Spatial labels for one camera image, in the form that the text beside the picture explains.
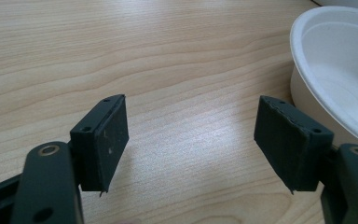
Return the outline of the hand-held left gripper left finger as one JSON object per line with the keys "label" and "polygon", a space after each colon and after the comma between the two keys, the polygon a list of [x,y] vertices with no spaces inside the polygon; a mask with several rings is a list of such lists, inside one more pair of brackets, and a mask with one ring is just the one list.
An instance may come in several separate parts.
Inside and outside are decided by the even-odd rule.
{"label": "hand-held left gripper left finger", "polygon": [[70,132],[83,191],[107,192],[130,139],[124,94],[102,99]]}

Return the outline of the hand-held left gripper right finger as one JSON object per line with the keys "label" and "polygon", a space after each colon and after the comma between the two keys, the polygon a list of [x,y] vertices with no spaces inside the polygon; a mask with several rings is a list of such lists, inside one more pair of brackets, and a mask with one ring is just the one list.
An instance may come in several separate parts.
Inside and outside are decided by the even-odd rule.
{"label": "hand-held left gripper right finger", "polygon": [[334,134],[283,100],[259,98],[254,139],[290,191],[315,191],[317,165]]}

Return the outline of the white paper bowl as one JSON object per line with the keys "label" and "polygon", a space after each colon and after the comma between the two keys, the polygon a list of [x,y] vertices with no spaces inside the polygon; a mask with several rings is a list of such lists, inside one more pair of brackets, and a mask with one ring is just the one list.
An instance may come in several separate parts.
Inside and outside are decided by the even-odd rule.
{"label": "white paper bowl", "polygon": [[334,144],[358,144],[358,8],[317,7],[290,32],[295,106],[335,133]]}

